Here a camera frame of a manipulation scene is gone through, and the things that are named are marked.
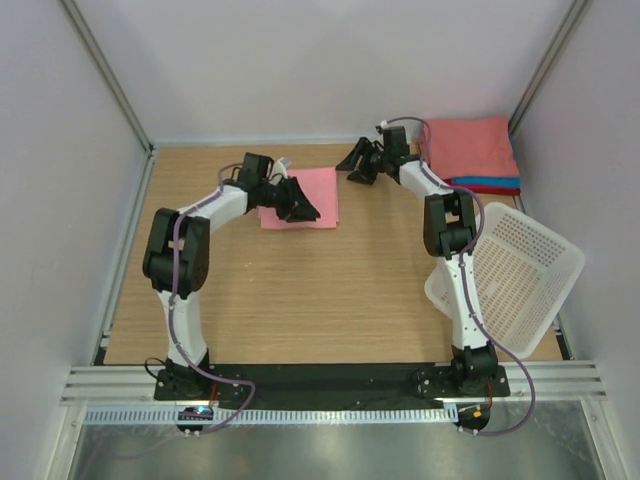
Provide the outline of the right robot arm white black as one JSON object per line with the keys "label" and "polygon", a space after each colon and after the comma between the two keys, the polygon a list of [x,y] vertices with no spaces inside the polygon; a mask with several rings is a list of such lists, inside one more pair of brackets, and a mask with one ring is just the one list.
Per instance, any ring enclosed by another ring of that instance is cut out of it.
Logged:
{"label": "right robot arm white black", "polygon": [[411,152],[404,127],[378,132],[379,140],[359,138],[336,169],[363,185],[384,173],[423,201],[423,243],[444,280],[453,324],[450,382],[461,395],[485,395],[498,359],[474,279],[474,250],[484,227],[484,215],[474,209],[477,196],[437,177],[425,157]]}

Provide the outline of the pink t-shirt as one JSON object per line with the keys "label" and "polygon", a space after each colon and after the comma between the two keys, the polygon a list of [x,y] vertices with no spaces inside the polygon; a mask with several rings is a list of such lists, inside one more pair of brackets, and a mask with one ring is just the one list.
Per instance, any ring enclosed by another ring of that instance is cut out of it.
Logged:
{"label": "pink t-shirt", "polygon": [[289,176],[296,177],[303,193],[319,211],[315,221],[287,223],[280,220],[273,208],[260,207],[258,217],[265,230],[287,229],[335,229],[339,223],[337,172],[332,167],[291,169]]}

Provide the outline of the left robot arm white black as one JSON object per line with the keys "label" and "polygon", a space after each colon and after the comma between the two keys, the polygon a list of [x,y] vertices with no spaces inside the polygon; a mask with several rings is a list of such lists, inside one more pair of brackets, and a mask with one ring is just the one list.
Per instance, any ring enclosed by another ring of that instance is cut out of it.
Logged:
{"label": "left robot arm white black", "polygon": [[201,321],[200,293],[210,268],[211,234],[259,207],[286,223],[316,221],[320,212],[289,173],[291,161],[247,153],[221,169],[208,196],[178,210],[156,211],[142,271],[164,311],[169,348],[157,374],[157,400],[204,398],[223,381],[210,368]]}

